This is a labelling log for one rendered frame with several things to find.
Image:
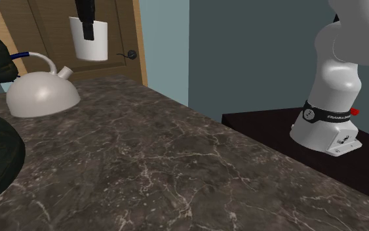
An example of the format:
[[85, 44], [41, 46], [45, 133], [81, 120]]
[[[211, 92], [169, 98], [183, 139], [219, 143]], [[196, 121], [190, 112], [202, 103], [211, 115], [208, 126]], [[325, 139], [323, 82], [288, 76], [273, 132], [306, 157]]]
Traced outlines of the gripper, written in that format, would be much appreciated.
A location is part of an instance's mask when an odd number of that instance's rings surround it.
[[75, 5], [82, 21], [84, 40], [94, 41], [95, 0], [75, 0]]

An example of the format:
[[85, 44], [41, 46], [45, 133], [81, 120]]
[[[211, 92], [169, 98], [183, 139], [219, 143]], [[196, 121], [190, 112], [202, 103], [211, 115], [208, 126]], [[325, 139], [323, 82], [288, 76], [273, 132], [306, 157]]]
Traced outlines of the white cup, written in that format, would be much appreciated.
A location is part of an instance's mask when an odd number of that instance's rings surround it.
[[94, 21], [94, 40], [86, 40], [83, 24], [77, 17], [69, 17], [76, 57], [80, 60], [99, 62], [108, 59], [107, 22]]

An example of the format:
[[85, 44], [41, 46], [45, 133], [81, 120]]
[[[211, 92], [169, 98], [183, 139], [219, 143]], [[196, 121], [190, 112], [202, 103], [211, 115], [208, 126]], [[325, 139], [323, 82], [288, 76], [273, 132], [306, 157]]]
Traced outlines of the brown wooden door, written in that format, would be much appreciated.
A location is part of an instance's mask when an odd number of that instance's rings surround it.
[[108, 24], [108, 60], [77, 59], [69, 18], [75, 0], [0, 0], [0, 40], [10, 53], [49, 57], [58, 69], [73, 70], [70, 81], [125, 75], [147, 85], [139, 0], [95, 0], [96, 19]]

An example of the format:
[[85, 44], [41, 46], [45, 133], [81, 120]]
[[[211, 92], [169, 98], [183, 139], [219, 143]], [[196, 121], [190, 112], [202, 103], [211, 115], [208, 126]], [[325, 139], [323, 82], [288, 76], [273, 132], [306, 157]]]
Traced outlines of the dark robot stand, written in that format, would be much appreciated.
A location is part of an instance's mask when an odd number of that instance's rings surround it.
[[307, 149], [289, 132], [299, 108], [224, 114], [222, 124], [369, 196], [369, 134], [359, 131], [362, 147], [340, 157]]

